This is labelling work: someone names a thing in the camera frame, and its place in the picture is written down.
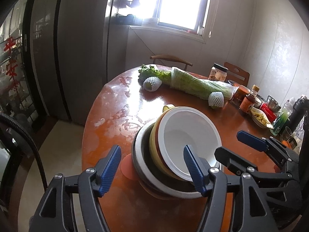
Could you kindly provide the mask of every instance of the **glass jar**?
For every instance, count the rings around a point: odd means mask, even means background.
[[[227,77],[228,70],[228,68],[215,63],[211,68],[211,73],[209,74],[208,79],[212,81],[224,82],[225,78]]]

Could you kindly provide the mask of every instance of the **chair backrest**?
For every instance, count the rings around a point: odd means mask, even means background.
[[[240,69],[238,66],[232,65],[228,62],[224,63],[224,67],[228,68],[231,73],[234,73],[234,74],[237,75],[237,76],[234,76],[234,75],[228,73],[227,78],[225,79],[226,82],[228,80],[233,80],[236,83],[241,84],[243,86],[248,85],[249,77],[250,77],[249,72],[246,72],[243,69]]]
[[[171,62],[176,62],[176,63],[182,63],[182,64],[185,64],[186,66],[184,67],[184,70],[187,70],[187,67],[188,65],[189,66],[193,66],[193,64],[179,58],[179,57],[176,57],[174,55],[154,55],[154,56],[151,56],[150,59],[153,59],[153,64],[155,64],[155,61],[156,59],[159,59],[159,60],[166,60],[166,61],[171,61]]]

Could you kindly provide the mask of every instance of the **brown bottle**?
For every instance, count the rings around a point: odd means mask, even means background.
[[[255,104],[255,97],[257,96],[259,90],[259,87],[257,87],[256,85],[252,86],[252,90],[245,96],[239,107],[242,112],[250,113],[252,107]]]

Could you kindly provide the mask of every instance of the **red chinese character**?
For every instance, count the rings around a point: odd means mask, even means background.
[[[9,66],[12,65],[13,63],[16,63],[16,60],[11,58],[8,62],[7,62],[7,70],[9,69]]]
[[[12,37],[9,37],[7,39],[7,43],[5,44],[5,47],[4,47],[4,51],[7,51],[9,50],[9,53],[11,53],[11,47],[13,47],[15,44],[16,44],[16,41],[13,41],[13,38]]]
[[[6,75],[9,75],[11,78],[10,80],[13,78],[13,76],[17,76],[16,72],[15,72],[15,68],[17,67],[18,65],[14,65],[12,67],[12,65],[10,66],[10,68],[7,70],[7,73]]]
[[[18,90],[18,85],[20,85],[20,82],[15,80],[14,77],[13,78],[13,82],[12,82],[12,89],[14,89],[14,91],[17,91]]]

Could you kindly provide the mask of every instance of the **black thermos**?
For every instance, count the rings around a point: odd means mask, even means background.
[[[309,100],[307,98],[300,98],[298,99],[294,106],[293,112],[281,128],[279,135],[285,130],[285,127],[289,127],[291,132],[294,132],[300,121],[305,115],[306,110],[309,109]]]

